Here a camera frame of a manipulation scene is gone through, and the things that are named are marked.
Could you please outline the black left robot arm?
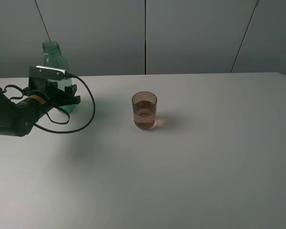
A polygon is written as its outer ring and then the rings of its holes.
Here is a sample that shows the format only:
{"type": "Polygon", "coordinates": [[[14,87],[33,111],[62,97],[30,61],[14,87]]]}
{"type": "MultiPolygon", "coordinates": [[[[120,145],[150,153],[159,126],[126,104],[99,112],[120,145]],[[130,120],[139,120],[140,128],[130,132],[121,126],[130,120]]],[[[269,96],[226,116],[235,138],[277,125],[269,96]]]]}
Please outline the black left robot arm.
{"type": "Polygon", "coordinates": [[[51,82],[29,83],[24,89],[11,84],[0,87],[0,135],[27,135],[51,109],[79,104],[76,91],[76,85],[63,91],[51,82]]]}

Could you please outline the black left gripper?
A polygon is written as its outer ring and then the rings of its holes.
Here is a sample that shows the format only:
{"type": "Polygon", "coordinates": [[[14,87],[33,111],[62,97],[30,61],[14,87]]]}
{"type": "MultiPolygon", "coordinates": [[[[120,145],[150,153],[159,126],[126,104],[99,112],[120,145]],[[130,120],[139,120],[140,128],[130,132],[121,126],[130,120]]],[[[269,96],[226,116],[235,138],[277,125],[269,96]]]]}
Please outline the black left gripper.
{"type": "Polygon", "coordinates": [[[25,96],[38,96],[44,101],[42,104],[50,107],[79,104],[81,97],[75,96],[76,92],[76,84],[65,86],[63,91],[58,88],[57,82],[29,82],[29,85],[23,89],[25,96]]]}

